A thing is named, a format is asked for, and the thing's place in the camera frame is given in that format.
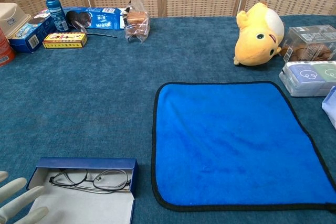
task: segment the blue towel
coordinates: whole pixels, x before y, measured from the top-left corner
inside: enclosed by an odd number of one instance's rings
[[[272,82],[161,86],[152,187],[176,211],[336,209],[323,158]]]

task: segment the white glove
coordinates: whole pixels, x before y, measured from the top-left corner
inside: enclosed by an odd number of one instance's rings
[[[8,177],[7,172],[0,171],[0,182]],[[0,203],[5,199],[22,189],[27,183],[25,178],[17,178],[8,184],[0,187]],[[0,208],[0,224],[5,224],[10,218],[14,217],[18,212],[20,212],[25,206],[33,202],[38,196],[40,196],[44,191],[44,186],[37,186],[33,189],[25,192],[24,194],[13,199],[2,208]],[[18,220],[14,224],[35,224],[41,220],[49,212],[47,207],[40,207],[36,210],[30,212],[21,220]]]

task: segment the stuffed animal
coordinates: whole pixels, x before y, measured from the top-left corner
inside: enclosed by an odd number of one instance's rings
[[[255,66],[266,63],[281,52],[279,44],[285,28],[278,14],[264,3],[255,4],[248,12],[237,14],[239,39],[234,64]]]

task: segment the blue box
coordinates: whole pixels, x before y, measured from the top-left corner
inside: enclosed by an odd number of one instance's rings
[[[50,177],[62,169],[87,169],[89,178],[107,169],[120,169],[131,179],[127,191],[110,194],[96,194],[54,186]],[[135,158],[62,158],[44,157],[36,165],[27,190],[45,186],[45,192],[38,197],[30,211],[48,207],[49,213],[39,224],[60,223],[113,223],[130,224],[135,201],[138,163]]]
[[[81,23],[85,28],[123,30],[122,9],[101,7],[64,7],[67,21]]]
[[[16,52],[34,52],[42,41],[56,30],[55,24],[48,10],[37,14],[25,23],[16,33],[8,38],[9,44]]]

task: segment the clear plastic box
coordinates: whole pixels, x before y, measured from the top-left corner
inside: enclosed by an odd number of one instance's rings
[[[331,25],[289,27],[280,46],[285,62],[336,60],[336,29]]]

